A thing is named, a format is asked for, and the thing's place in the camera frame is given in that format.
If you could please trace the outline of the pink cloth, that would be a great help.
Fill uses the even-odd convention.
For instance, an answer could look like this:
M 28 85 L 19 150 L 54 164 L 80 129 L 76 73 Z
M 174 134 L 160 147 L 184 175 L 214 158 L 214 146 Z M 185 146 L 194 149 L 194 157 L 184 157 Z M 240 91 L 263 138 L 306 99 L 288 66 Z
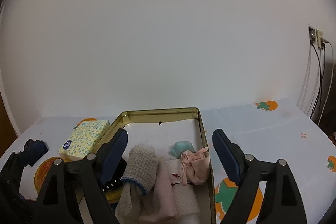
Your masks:
M 138 223 L 172 223 L 177 219 L 177 209 L 169 170 L 163 157 L 159 159 L 153 189 L 141 198 Z

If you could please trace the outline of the pink bow pouch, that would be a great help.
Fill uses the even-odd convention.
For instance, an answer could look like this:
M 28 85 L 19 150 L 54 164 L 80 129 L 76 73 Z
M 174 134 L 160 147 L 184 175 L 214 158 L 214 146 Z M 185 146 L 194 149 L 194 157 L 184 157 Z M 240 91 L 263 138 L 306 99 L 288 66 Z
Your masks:
M 181 154 L 181 180 L 182 185 L 188 182 L 200 186 L 207 182 L 210 175 L 210 153 L 208 147 L 197 152 L 189 150 Z

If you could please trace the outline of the yellow dotted tissue pack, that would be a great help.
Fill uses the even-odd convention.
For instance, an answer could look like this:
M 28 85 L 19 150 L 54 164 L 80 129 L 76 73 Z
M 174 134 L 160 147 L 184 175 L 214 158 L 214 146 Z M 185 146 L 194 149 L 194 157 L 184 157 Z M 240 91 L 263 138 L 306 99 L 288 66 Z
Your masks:
M 84 119 L 73 130 L 68 139 L 61 145 L 58 154 L 70 161 L 81 160 L 92 153 L 101 138 L 105 135 L 110 123 L 108 120 Z

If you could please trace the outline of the purple scrunchie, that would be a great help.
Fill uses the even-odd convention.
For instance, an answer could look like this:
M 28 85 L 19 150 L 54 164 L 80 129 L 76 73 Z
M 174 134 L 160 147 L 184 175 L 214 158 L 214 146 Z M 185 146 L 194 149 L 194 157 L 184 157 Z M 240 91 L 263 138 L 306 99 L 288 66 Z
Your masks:
M 34 147 L 35 141 L 33 139 L 28 139 L 24 144 L 24 151 L 31 151 Z

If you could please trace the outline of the gold rectangular metal tin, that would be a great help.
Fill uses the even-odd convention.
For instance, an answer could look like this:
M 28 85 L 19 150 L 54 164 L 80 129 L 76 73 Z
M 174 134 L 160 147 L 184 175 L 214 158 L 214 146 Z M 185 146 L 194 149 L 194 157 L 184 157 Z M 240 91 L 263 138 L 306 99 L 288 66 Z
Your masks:
M 139 110 L 122 112 L 111 124 L 108 131 L 93 149 L 98 149 L 109 142 L 118 129 L 127 131 L 128 142 L 123 158 L 128 159 L 129 151 L 139 143 L 151 145 L 158 157 L 173 159 L 169 151 L 178 141 L 190 141 L 195 150 L 208 147 L 201 112 L 195 107 L 180 109 Z M 214 205 L 214 179 L 210 164 L 207 183 L 196 186 L 195 193 L 201 210 L 201 223 L 217 223 Z M 93 223 L 83 197 L 79 203 L 84 223 Z

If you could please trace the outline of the white orange-print tablecloth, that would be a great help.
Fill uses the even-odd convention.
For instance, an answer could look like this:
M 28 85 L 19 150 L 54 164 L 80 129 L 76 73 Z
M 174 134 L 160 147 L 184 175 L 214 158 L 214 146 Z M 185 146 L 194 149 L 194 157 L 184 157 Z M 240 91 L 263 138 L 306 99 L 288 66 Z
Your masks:
M 335 199 L 335 146 L 291 100 L 200 112 L 213 167 L 217 223 L 224 218 L 235 189 L 213 148 L 212 134 L 218 128 L 258 160 L 286 160 L 298 185 L 307 222 L 322 219 Z

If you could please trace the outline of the grey waffle blue-trim cloth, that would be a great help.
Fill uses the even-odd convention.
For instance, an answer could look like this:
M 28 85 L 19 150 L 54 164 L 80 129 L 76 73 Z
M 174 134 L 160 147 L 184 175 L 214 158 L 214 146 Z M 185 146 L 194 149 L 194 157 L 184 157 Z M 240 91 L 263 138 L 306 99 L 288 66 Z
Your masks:
M 141 199 L 152 190 L 159 161 L 151 145 L 140 143 L 129 152 L 122 175 L 123 190 L 115 215 L 120 223 L 137 223 L 141 214 Z

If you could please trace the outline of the white waffle cloth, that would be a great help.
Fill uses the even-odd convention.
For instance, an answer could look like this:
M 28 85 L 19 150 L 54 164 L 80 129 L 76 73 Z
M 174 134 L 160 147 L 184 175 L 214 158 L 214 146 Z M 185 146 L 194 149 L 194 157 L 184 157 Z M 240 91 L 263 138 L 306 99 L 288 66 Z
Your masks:
M 181 159 L 166 162 L 174 195 L 177 219 L 173 223 L 201 223 L 200 208 L 193 184 L 182 185 Z

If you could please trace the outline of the white wall socket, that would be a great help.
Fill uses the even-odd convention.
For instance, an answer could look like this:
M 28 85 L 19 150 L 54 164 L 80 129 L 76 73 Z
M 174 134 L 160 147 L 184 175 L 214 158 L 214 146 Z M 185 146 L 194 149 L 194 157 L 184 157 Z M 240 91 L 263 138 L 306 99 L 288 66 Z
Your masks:
M 319 50 L 325 49 L 325 42 L 323 40 L 322 31 L 309 27 L 309 40 L 310 43 L 316 46 Z

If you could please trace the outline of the light blue fuzzy item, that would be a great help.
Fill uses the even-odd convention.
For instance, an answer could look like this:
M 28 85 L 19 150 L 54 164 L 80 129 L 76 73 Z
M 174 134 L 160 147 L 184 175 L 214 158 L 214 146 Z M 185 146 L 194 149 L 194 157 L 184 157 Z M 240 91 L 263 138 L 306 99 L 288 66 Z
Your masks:
M 174 143 L 168 154 L 175 158 L 181 158 L 182 153 L 185 151 L 191 151 L 192 153 L 195 153 L 193 144 L 189 141 L 178 141 Z

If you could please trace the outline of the black studded scrunchie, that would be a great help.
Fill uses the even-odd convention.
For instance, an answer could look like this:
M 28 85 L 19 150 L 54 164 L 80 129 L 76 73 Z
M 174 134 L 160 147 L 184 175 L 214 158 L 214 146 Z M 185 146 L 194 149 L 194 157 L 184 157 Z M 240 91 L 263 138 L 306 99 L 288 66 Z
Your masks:
M 121 158 L 113 174 L 108 172 L 106 168 L 104 169 L 100 180 L 102 183 L 102 190 L 105 193 L 109 191 L 113 192 L 123 186 L 121 178 L 123 176 L 123 173 L 125 172 L 126 166 L 127 162 L 123 158 Z

